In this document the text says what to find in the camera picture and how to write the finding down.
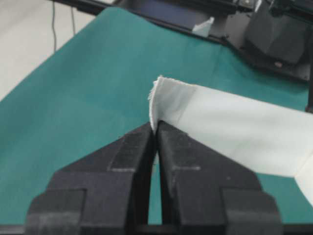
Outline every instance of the green tablecloth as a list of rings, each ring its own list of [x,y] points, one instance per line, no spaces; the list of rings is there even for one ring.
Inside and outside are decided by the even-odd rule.
[[[106,9],[0,102],[0,224],[23,223],[54,171],[147,122],[160,74],[298,110],[307,100],[305,84],[255,71],[221,45]]]

